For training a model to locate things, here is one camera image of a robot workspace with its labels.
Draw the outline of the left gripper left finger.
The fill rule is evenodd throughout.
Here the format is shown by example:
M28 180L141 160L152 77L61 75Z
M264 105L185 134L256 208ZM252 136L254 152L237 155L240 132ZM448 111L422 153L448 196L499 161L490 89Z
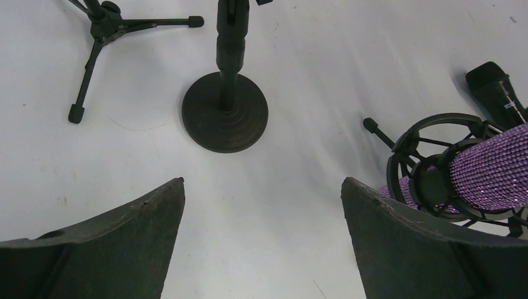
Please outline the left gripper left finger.
M184 180L36 239L1 242L2 298L160 298Z

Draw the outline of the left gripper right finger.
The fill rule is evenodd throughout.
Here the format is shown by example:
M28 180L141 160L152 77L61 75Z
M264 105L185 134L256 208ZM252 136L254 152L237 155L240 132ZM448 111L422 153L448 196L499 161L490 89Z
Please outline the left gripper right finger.
M354 178L341 200L367 298L526 298L527 241L461 227Z

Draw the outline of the shock mount tripod stand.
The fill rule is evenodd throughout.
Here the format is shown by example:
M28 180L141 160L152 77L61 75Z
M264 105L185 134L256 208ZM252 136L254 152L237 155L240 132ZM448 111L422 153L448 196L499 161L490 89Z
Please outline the shock mount tripod stand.
M411 126L392 141L371 118L364 128L391 150L382 193L413 209L469 227L500 225L527 238L527 125L505 130L462 113L442 113ZM427 139L435 125L468 129L456 143Z

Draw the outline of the purple glitter microphone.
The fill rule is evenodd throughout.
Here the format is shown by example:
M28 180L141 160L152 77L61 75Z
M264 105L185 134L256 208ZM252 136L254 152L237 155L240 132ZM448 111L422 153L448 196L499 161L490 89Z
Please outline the purple glitter microphone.
M527 207L527 125L471 135L414 162L396 151L380 193L436 217L502 220Z

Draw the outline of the round base mic stand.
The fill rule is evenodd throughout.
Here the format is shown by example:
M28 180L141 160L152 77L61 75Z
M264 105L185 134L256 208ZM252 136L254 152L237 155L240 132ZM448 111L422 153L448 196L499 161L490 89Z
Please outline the round base mic stand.
M216 64L218 72L196 80L182 101L188 135L216 153L237 153L254 145L268 122L268 104L259 86L240 74L245 56L250 3L219 1Z

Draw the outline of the black microphone orange end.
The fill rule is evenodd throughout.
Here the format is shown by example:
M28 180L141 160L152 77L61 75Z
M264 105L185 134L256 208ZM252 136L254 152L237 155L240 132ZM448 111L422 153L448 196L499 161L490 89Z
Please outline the black microphone orange end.
M485 116L499 127L510 130L527 123L523 107L510 76L497 63L489 61L465 75L471 96Z

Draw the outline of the black tripod mic stand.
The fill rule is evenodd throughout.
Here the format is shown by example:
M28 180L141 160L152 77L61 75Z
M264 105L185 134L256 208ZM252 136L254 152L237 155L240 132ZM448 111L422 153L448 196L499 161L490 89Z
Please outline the black tripod mic stand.
M102 49L126 34L154 29L160 26L187 26L200 28L205 20L202 16L189 16L175 19L124 19L120 7L112 1L99 2L97 0L70 0L71 4L87 15L91 22L90 35L93 46L85 64L80 90L75 103L70 107L68 121L79 124L82 121L85 108L83 107L93 70Z

